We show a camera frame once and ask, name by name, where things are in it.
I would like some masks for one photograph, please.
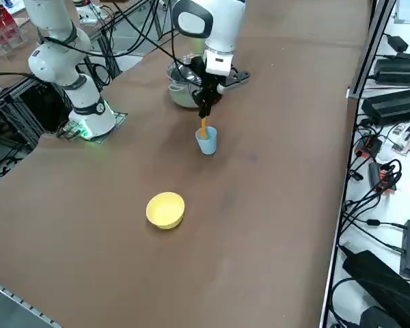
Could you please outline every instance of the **brown table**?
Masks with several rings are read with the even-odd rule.
[[[103,92],[129,113],[105,144],[43,137],[1,181],[0,284],[64,327],[317,326],[367,21],[365,0],[248,3],[214,156],[147,56]],[[162,191],[187,205],[173,231],[146,222]]]

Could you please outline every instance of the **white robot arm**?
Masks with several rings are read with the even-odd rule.
[[[185,36],[206,39],[206,71],[229,76],[246,0],[179,0],[173,23]]]
[[[31,22],[48,31],[51,38],[89,51],[88,36],[70,19],[64,0],[23,0]],[[102,99],[91,77],[79,74],[76,65],[83,53],[45,41],[29,57],[31,71],[40,79],[61,86],[73,104],[69,119],[81,128],[81,136],[91,139],[115,126],[115,116]]]

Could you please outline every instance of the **black cable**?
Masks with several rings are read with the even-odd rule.
[[[172,39],[171,39],[172,57],[173,57],[173,58],[176,58],[176,54],[175,54],[175,36],[174,36],[174,25],[173,25],[172,0],[169,0],[169,1],[168,1],[168,4],[169,4],[169,10],[170,10],[170,25],[171,25],[170,33],[172,34]],[[182,75],[182,73],[181,73],[181,71],[180,71],[180,69],[179,69],[179,66],[176,64],[176,62],[175,62],[175,67],[176,67],[176,69],[178,70],[179,76],[180,76],[181,78],[183,78],[184,80],[189,81],[186,77],[184,77],[184,76]],[[194,82],[194,81],[189,81],[189,82],[190,82],[192,85],[196,86],[196,87],[201,87],[200,84],[197,84],[197,83]]]
[[[398,160],[393,160],[390,161],[389,163],[386,163],[384,165],[391,165],[392,163],[398,163],[398,172],[394,172],[392,173],[392,175],[394,176],[393,180],[390,182],[390,185],[395,185],[396,183],[398,183],[398,181],[400,180],[401,176],[402,176],[402,165],[400,164],[400,161]],[[374,208],[375,206],[377,206],[379,204],[379,202],[381,201],[381,195],[385,192],[385,190],[391,188],[392,186],[387,185],[384,186],[384,189],[377,191],[374,195],[369,196],[373,191],[376,191],[377,189],[379,189],[380,184],[382,183],[382,181],[380,181],[379,183],[377,183],[375,186],[373,186],[369,192],[367,192],[367,194],[365,194],[365,196],[363,196],[360,200],[356,201],[356,202],[348,202],[348,204],[345,204],[345,206],[349,206],[354,204],[354,208],[351,210],[350,213],[346,213],[346,208],[345,211],[342,213],[346,213],[347,215],[350,215],[352,217],[358,217],[360,215],[362,215],[364,212]],[[366,208],[364,210],[362,210],[360,213],[355,214],[358,210],[362,209],[363,207],[365,207],[367,204],[371,203],[371,201],[373,201],[373,199],[378,198],[377,202],[375,205]],[[339,233],[339,236],[342,236],[343,233],[351,226],[352,222],[354,222],[354,219],[349,220],[349,224],[346,227],[343,227],[342,231]]]
[[[40,82],[41,84],[48,85],[48,83],[46,81],[43,81],[42,79],[39,79],[35,75],[29,74],[29,73],[24,73],[24,72],[0,72],[0,77],[4,77],[6,75],[19,75],[21,77],[27,77],[29,79],[36,80],[36,81]]]
[[[399,229],[402,229],[402,230],[407,230],[407,227],[405,225],[399,224],[399,223],[381,222],[380,220],[377,220],[377,219],[361,220],[361,219],[358,219],[357,216],[352,217],[352,216],[348,215],[347,213],[345,213],[345,215],[347,216],[347,219],[349,219],[349,218],[354,219],[358,222],[365,223],[370,227],[392,226],[392,227],[399,228]]]
[[[366,230],[364,230],[362,227],[360,227],[358,224],[356,224],[354,221],[350,220],[349,221],[350,224],[352,224],[353,226],[355,226],[358,230],[360,230],[361,232],[363,232],[365,235],[369,236],[370,238],[372,238],[373,240],[375,240],[376,242],[382,244],[384,247],[391,249],[392,251],[397,251],[400,254],[405,254],[405,249],[401,248],[401,247],[397,247],[397,246],[393,246],[390,244],[385,243],[384,241],[382,241],[381,239],[378,239],[376,236],[374,236],[373,234],[367,232]]]
[[[118,4],[116,4],[116,3],[113,3],[113,4],[114,4],[114,6],[118,9],[119,13],[123,16],[123,18],[126,20],[126,22],[127,22],[136,32],[138,32],[141,36],[145,36],[138,28],[136,28],[136,26],[131,22],[131,20],[127,17],[127,15],[125,15],[125,13],[120,9],[120,7],[118,6]],[[65,47],[65,48],[67,48],[67,49],[72,49],[72,50],[78,51],[78,52],[80,52],[80,53],[85,53],[86,55],[93,56],[93,57],[119,58],[119,57],[123,57],[123,56],[125,56],[125,55],[129,55],[130,53],[132,53],[132,52],[134,51],[133,48],[129,48],[129,49],[127,49],[126,51],[124,51],[123,53],[119,53],[119,54],[117,54],[117,55],[106,56],[106,55],[99,55],[99,54],[97,54],[97,53],[91,53],[91,52],[88,52],[88,51],[84,51],[84,50],[75,48],[75,47],[73,47],[73,46],[70,46],[69,44],[66,44],[66,43],[64,43],[64,42],[62,42],[62,41],[59,41],[59,40],[55,39],[55,38],[50,38],[50,37],[48,37],[48,36],[47,36],[47,37],[44,37],[44,39],[45,39],[46,41],[52,42],[52,43],[54,43],[54,44],[58,44],[58,45],[60,45],[60,46],[63,46],[63,47]],[[162,48],[161,46],[159,46],[159,44],[157,44],[157,43],[156,43],[155,41],[153,41],[152,39],[146,37],[146,40],[147,40],[148,42],[150,42],[152,45],[154,45],[156,48],[158,48],[159,50],[161,50],[162,52],[164,52],[167,56],[171,57],[173,60],[175,60],[176,62],[178,62],[179,64],[182,64],[182,65],[184,64],[184,63],[182,63],[179,59],[173,58],[173,56],[170,55],[170,53],[168,53],[164,48]]]
[[[155,10],[154,10],[154,13],[153,13],[153,17],[152,17],[152,21],[150,22],[150,24],[149,24],[149,29],[148,29],[148,31],[146,32],[146,34],[143,36],[143,39],[139,42],[139,38],[140,38],[140,36],[142,35],[142,32],[143,31],[141,31],[141,34],[139,34],[138,35],[138,38],[137,38],[137,40],[135,41],[135,48],[134,48],[134,51],[135,50],[137,50],[143,43],[144,43],[144,41],[146,41],[147,39],[148,39],[148,36],[149,36],[149,34],[150,34],[150,31],[152,30],[152,26],[153,26],[153,24],[154,24],[154,22],[155,22],[155,18],[156,18],[156,16],[157,16],[157,11],[158,11],[158,6],[157,5],[155,5]],[[144,27],[146,26],[146,24],[147,24],[147,20],[148,20],[148,18],[149,18],[149,14],[152,12],[152,6],[150,6],[150,8],[149,8],[149,12],[148,12],[148,16],[146,17],[146,20],[145,20],[145,22],[143,23],[143,30],[144,30]]]
[[[104,87],[107,87],[113,80],[113,77],[112,77],[111,73],[103,65],[100,65],[100,64],[97,64],[97,63],[79,63],[79,64],[77,64],[77,66],[91,66],[92,69],[88,68],[88,70],[90,71],[90,74],[92,75],[93,80],[97,81],[99,84],[101,84]],[[99,74],[97,73],[97,67],[103,68],[106,71],[106,73],[108,74],[108,77],[105,81],[103,81],[101,79],[101,77],[99,76]]]
[[[0,168],[2,170],[0,171],[0,178],[4,177],[10,169],[7,169],[7,165],[10,163],[17,164],[19,161],[22,159],[18,159],[15,157],[15,155],[11,155],[12,152],[19,152],[21,149],[23,149],[24,145],[15,145],[1,160],[0,160]]]
[[[400,295],[401,297],[403,297],[403,298],[407,299],[408,301],[410,301],[410,296],[409,296],[409,295],[406,295],[406,294],[403,293],[403,292],[400,292],[400,291],[397,291],[397,290],[395,290],[395,289],[393,289],[393,288],[390,288],[389,286],[386,286],[386,285],[383,285],[383,284],[378,284],[378,283],[376,283],[376,282],[374,282],[374,281],[372,281],[372,280],[368,280],[368,279],[355,279],[355,278],[353,278],[353,277],[349,277],[349,278],[344,278],[344,279],[338,281],[337,284],[335,284],[335,285],[333,286],[333,288],[331,289],[331,292],[329,293],[329,300],[328,300],[328,308],[329,308],[329,310],[331,311],[331,313],[337,314],[336,310],[334,309],[334,304],[333,304],[333,297],[334,297],[334,293],[336,292],[337,288],[338,288],[341,284],[344,284],[345,282],[351,282],[351,281],[354,281],[354,282],[357,282],[357,283],[359,283],[359,282],[365,282],[365,283],[367,283],[367,284],[372,284],[372,285],[374,285],[374,286],[381,287],[381,288],[383,288],[383,289],[385,289],[385,290],[388,290],[388,291],[390,291],[390,292],[392,292],[392,293],[395,293],[395,294],[397,294],[397,295]],[[338,318],[340,318],[340,320],[342,321],[341,323],[349,323],[348,321],[346,321],[346,320],[344,320],[343,318],[341,318],[338,314],[337,314],[337,316],[338,316]]]
[[[165,36],[165,34],[164,34],[164,29],[165,29],[165,21],[167,20],[167,14],[168,14],[168,12],[169,12],[169,8],[165,8],[165,15],[164,15],[164,23],[163,23],[163,28],[161,29],[161,31],[163,32],[163,35],[161,36],[161,38],[163,37],[163,36]]]

